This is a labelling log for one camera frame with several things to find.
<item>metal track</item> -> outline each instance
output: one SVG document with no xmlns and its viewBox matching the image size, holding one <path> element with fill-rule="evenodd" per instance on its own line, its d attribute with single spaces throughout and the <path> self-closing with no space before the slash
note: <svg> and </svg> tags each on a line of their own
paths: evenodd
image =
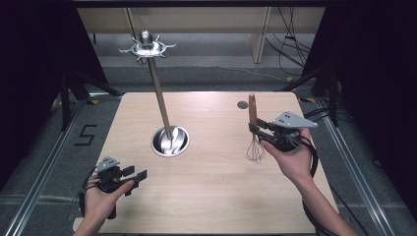
<svg viewBox="0 0 417 236">
<path fill-rule="evenodd" d="M 43 164 L 41 170 L 39 171 L 36 179 L 34 180 L 33 185 L 31 186 L 27 196 L 25 197 L 24 202 L 22 203 L 20 209 L 13 217 L 9 229 L 7 230 L 7 236 L 21 235 L 24 230 L 31 213 L 33 212 L 34 207 L 36 206 L 37 200 L 51 175 L 55 164 L 64 149 L 65 144 L 67 143 L 68 137 L 71 134 L 75 121 L 77 120 L 81 110 L 83 109 L 85 101 L 79 101 L 76 105 L 70 124 L 67 129 L 59 135 L 57 141 L 55 142 L 54 147 L 52 148 L 51 153 L 48 155 L 45 163 Z"/>
<path fill-rule="evenodd" d="M 322 98 L 316 98 L 316 101 L 318 102 L 319 108 L 326 108 L 326 104 Z M 352 152 L 350 152 L 346 141 L 340 134 L 339 129 L 337 127 L 333 127 L 330 119 L 327 117 L 325 118 L 325 122 L 328 130 L 330 131 L 331 137 L 333 138 L 338 150 L 340 151 L 343 161 L 352 176 L 353 182 L 355 183 L 369 214 L 377 226 L 378 231 L 381 235 L 396 235 L 394 229 L 388 222 L 386 213 L 381 208 L 377 198 L 369 187 L 368 182 L 356 163 Z"/>
</svg>

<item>wooden desk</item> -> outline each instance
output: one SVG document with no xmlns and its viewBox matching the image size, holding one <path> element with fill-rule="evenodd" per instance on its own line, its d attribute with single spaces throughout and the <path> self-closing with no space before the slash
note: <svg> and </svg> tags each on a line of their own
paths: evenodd
<svg viewBox="0 0 417 236">
<path fill-rule="evenodd" d="M 148 179 L 117 203 L 117 217 L 102 233 L 276 234 L 314 233 L 301 197 L 267 154 L 261 164 L 246 158 L 252 140 L 248 109 L 237 103 L 249 92 L 166 92 L 171 125 L 185 128 L 190 145 L 176 157 L 150 147 L 163 127 L 153 92 L 124 95 L 97 162 L 107 155 L 121 167 L 147 169 Z M 290 110 L 302 115 L 291 92 L 256 92 L 266 121 Z M 316 183 L 335 207 L 319 165 Z M 77 229 L 81 218 L 77 218 Z"/>
</svg>

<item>hand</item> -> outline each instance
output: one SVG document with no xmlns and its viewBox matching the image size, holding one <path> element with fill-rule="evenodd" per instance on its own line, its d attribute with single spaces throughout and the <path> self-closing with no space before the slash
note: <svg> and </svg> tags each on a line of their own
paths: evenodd
<svg viewBox="0 0 417 236">
<path fill-rule="evenodd" d="M 90 184 L 85 195 L 85 217 L 74 235 L 95 235 L 98 233 L 104 220 L 113 211 L 117 200 L 128 192 L 134 183 L 133 180 L 128 181 L 110 194 L 104 193 Z"/>
<path fill-rule="evenodd" d="M 300 130 L 300 136 L 310 140 L 310 130 Z M 261 141 L 261 145 L 276 159 L 282 173 L 296 186 L 312 179 L 310 174 L 312 155 L 307 147 L 299 146 L 294 150 L 282 152 L 266 141 Z"/>
</svg>

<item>light wood surface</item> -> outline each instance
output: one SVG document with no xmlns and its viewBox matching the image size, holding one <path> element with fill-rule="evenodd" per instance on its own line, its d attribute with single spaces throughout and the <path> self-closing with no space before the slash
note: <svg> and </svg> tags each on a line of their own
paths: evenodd
<svg viewBox="0 0 417 236">
<path fill-rule="evenodd" d="M 268 153 L 261 164 L 246 158 L 252 141 L 249 92 L 165 92 L 171 125 L 190 134 L 190 145 L 176 157 L 150 147 L 163 127 L 153 92 L 123 96 L 101 155 L 148 170 L 148 179 L 117 203 L 117 217 L 102 233 L 277 234 L 314 233 L 300 194 Z M 258 117 L 266 121 L 289 110 L 302 115 L 291 92 L 255 92 Z M 319 165 L 316 184 L 335 207 Z M 81 223 L 77 218 L 74 229 Z"/>
</svg>

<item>person's right hand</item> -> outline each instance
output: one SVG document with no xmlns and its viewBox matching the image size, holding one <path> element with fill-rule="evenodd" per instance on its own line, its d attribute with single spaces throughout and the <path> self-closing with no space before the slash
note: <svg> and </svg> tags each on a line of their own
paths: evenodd
<svg viewBox="0 0 417 236">
<path fill-rule="evenodd" d="M 300 130 L 300 136 L 310 140 L 310 130 Z M 312 179 L 310 174 L 312 154 L 307 147 L 300 145 L 294 150 L 282 152 L 266 141 L 261 141 L 261 145 L 276 159 L 282 173 L 296 186 Z"/>
</svg>

